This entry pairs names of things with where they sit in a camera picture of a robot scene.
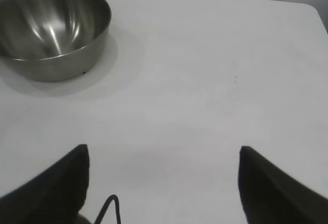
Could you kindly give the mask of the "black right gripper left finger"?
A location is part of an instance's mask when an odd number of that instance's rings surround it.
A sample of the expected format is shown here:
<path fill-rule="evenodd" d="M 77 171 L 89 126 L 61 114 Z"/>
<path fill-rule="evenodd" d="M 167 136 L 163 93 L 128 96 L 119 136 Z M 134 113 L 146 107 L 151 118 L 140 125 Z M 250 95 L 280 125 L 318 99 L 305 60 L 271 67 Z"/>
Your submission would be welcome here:
<path fill-rule="evenodd" d="M 85 144 L 21 187 L 1 197 L 1 223 L 75 223 L 89 186 Z"/>

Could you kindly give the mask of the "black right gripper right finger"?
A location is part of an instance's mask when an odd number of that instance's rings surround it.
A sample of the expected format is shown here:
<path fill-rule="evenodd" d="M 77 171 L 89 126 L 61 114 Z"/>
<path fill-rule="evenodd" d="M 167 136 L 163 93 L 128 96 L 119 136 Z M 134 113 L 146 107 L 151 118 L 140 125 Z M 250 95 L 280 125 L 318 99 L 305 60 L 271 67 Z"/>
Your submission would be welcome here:
<path fill-rule="evenodd" d="M 248 223 L 327 223 L 327 198 L 249 146 L 240 149 L 238 189 Z"/>

